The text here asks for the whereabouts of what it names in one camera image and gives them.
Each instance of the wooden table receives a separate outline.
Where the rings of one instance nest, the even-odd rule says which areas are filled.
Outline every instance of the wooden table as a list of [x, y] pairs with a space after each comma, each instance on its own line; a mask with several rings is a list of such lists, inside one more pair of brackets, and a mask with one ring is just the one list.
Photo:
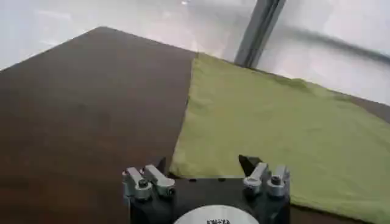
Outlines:
[[195, 55], [100, 27], [1, 71], [0, 223], [126, 223], [121, 171], [172, 155]]

